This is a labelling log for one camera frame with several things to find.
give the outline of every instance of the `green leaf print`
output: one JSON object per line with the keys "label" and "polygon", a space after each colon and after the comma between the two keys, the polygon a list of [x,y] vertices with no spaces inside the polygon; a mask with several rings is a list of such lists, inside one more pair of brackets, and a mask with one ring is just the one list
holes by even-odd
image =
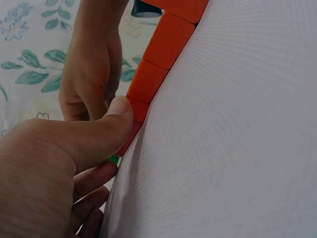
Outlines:
{"label": "green leaf print", "polygon": [[137,65],[139,65],[139,63],[141,62],[141,57],[136,56],[132,59],[134,61],[134,63],[136,63]]}
{"label": "green leaf print", "polygon": [[66,7],[74,6],[75,0],[65,0]]}
{"label": "green leaf print", "polygon": [[121,74],[121,81],[123,82],[129,82],[133,79],[135,74],[135,70],[133,69],[127,69],[126,71],[123,71],[123,73]]}
{"label": "green leaf print", "polygon": [[15,81],[16,84],[38,84],[43,82],[49,76],[48,73],[37,73],[28,71],[22,74]]}
{"label": "green leaf print", "polygon": [[46,6],[54,6],[59,0],[46,0]]}
{"label": "green leaf print", "polygon": [[48,93],[58,90],[60,87],[61,77],[61,74],[53,77],[53,79],[50,82],[48,82],[48,84],[45,85],[44,88],[42,88],[41,92]]}
{"label": "green leaf print", "polygon": [[41,17],[42,18],[46,18],[46,17],[49,17],[49,16],[53,16],[55,13],[57,12],[57,10],[55,11],[45,11],[41,14]]}
{"label": "green leaf print", "polygon": [[54,62],[65,63],[66,54],[60,50],[52,50],[48,51],[44,55],[45,58],[52,60]]}
{"label": "green leaf print", "polygon": [[20,68],[23,68],[23,66],[8,61],[8,62],[2,63],[1,68],[3,68],[3,69],[20,69]]}
{"label": "green leaf print", "polygon": [[57,27],[59,23],[59,20],[58,19],[53,19],[53,20],[50,20],[46,26],[45,26],[45,30],[52,30],[54,29],[55,27]]}
{"label": "green leaf print", "polygon": [[128,63],[128,61],[126,61],[125,59],[122,60],[122,66],[128,66],[131,68],[131,65]]}
{"label": "green leaf print", "polygon": [[71,14],[69,11],[64,11],[61,7],[58,9],[58,14],[61,18],[64,18],[65,20],[69,20],[71,18]]}
{"label": "green leaf print", "polygon": [[1,84],[0,84],[0,91],[3,93],[4,98],[5,98],[5,101],[7,102],[7,101],[8,101],[8,95],[7,95],[7,93],[5,92],[5,89],[2,87]]}
{"label": "green leaf print", "polygon": [[71,29],[71,26],[68,23],[61,21],[59,28],[64,32],[68,32]]}
{"label": "green leaf print", "polygon": [[37,58],[37,56],[30,50],[22,50],[22,60],[28,65],[32,66],[34,68],[39,68],[40,62]]}

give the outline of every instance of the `hand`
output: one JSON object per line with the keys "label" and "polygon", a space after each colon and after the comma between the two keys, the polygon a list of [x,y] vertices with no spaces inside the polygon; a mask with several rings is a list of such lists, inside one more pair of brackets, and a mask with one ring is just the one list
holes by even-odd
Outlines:
{"label": "hand", "polygon": [[117,170],[106,158],[123,145],[132,121],[128,100],[118,97],[100,120],[33,119],[2,137],[0,237],[96,238],[108,196],[102,185]]}
{"label": "hand", "polygon": [[61,81],[59,102],[65,120],[96,120],[107,111],[122,69],[118,33],[107,39],[73,36]]}
{"label": "hand", "polygon": [[82,0],[63,70],[59,101],[66,120],[96,120],[119,86],[118,32],[127,0]]}

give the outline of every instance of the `dark object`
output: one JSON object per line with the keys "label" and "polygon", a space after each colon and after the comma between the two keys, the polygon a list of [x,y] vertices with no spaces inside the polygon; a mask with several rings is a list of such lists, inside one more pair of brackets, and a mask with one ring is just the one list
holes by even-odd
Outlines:
{"label": "dark object", "polygon": [[162,16],[162,10],[141,0],[134,0],[131,15],[139,18],[150,18]]}

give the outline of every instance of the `orange tile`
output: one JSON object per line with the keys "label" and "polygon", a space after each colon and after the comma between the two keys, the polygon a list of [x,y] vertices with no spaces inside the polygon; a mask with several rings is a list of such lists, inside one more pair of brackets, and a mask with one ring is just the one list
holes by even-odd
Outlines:
{"label": "orange tile", "polygon": [[141,103],[150,104],[168,70],[141,60],[134,75],[127,96]]}
{"label": "orange tile", "polygon": [[164,9],[191,23],[198,23],[207,6],[208,0],[142,0]]}
{"label": "orange tile", "polygon": [[130,144],[134,140],[134,137],[139,132],[141,126],[142,126],[142,122],[139,122],[139,121],[136,121],[136,120],[133,121],[132,131],[131,131],[131,133],[129,135],[129,138],[125,142],[124,146],[115,154],[116,156],[122,157],[125,154],[125,152],[129,148]]}
{"label": "orange tile", "polygon": [[161,68],[171,69],[194,30],[194,24],[165,12],[143,58]]}
{"label": "orange tile", "polygon": [[141,103],[131,97],[128,97],[131,104],[131,107],[133,109],[134,113],[134,120],[137,120],[139,122],[144,122],[145,117],[147,116],[149,104]]}

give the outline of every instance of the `floral bedsheet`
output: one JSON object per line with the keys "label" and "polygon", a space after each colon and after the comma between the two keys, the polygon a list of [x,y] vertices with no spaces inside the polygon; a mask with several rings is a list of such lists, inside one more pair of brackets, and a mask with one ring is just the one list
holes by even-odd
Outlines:
{"label": "floral bedsheet", "polygon": [[[0,0],[0,136],[31,118],[63,120],[58,90],[79,0]],[[158,18],[131,16],[119,26],[125,95]]]}

